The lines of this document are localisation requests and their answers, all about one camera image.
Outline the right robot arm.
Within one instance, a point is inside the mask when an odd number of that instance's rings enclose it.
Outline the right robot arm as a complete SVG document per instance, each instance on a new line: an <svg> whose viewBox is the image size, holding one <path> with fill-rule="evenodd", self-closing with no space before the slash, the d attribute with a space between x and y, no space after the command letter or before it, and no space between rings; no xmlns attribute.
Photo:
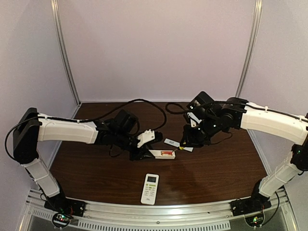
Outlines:
<svg viewBox="0 0 308 231"><path fill-rule="evenodd" d="M268 200L279 188L297 174L308 169L308 119L301 115L279 112L245 99L231 97L215 101L200 92L184 112L187 124L183 127L182 147L211 145L211 138L231 128L256 130L293 142L287 157L268 176L259 180L251 197Z"/></svg>

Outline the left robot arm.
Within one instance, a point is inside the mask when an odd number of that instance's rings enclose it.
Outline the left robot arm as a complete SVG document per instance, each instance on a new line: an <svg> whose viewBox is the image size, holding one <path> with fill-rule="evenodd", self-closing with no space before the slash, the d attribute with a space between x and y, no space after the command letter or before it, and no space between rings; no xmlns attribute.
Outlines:
<svg viewBox="0 0 308 231"><path fill-rule="evenodd" d="M13 158L34 178L48 198L64 199L57 180L52 176L37 151L39 141L73 141L94 145L117 146L128 151L130 160L152 158L145 144L160 140L154 130L139 136L130 131L138 123L137 117L121 110L108 120L74 120L51 117L29 108L19 124L13 128Z"/></svg>

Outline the white battery cover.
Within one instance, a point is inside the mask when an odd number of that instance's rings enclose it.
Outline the white battery cover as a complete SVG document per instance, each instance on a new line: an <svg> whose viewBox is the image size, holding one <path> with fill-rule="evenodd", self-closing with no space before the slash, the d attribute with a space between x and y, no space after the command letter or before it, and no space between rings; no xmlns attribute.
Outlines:
<svg viewBox="0 0 308 231"><path fill-rule="evenodd" d="M173 147L176 147L178 150L184 150L184 151L188 151L188 152L192 152L193 151L193 147L184 147L181 146L179 142L171 140L171 139L165 139L164 140L165 144L171 145Z"/></svg>

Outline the white air conditioner remote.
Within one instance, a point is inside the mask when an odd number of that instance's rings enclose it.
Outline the white air conditioner remote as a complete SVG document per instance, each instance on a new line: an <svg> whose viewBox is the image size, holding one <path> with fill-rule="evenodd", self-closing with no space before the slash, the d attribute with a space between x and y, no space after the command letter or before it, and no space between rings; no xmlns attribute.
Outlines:
<svg viewBox="0 0 308 231"><path fill-rule="evenodd" d="M141 203L143 205L154 205L159 183L159 175L146 174L145 181L141 193Z"/></svg>

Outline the slim white remote control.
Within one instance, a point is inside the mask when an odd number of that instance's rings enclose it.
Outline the slim white remote control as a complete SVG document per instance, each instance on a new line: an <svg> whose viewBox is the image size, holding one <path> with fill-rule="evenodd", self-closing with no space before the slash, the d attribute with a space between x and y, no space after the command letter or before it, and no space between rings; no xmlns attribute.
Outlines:
<svg viewBox="0 0 308 231"><path fill-rule="evenodd" d="M173 150L149 150L155 159L175 159L176 154Z"/></svg>

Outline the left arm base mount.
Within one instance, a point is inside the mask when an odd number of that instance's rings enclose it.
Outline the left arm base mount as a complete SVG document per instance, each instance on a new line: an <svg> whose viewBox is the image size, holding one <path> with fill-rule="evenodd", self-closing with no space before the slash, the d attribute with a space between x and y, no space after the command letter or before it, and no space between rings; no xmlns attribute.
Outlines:
<svg viewBox="0 0 308 231"><path fill-rule="evenodd" d="M52 218L52 224L59 229L66 228L73 219L83 217L86 203L84 201L65 199L63 205L53 203L47 199L44 203L44 208L56 212Z"/></svg>

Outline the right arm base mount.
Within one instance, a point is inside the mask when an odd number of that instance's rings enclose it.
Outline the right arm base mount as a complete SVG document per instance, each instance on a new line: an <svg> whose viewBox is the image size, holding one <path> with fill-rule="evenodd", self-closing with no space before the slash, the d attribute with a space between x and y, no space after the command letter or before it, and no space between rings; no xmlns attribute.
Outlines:
<svg viewBox="0 0 308 231"><path fill-rule="evenodd" d="M263 226L265 222L264 210L271 207L271 202L261 202L251 197L245 199L238 198L231 201L230 206L234 217L243 215L246 224L256 229Z"/></svg>

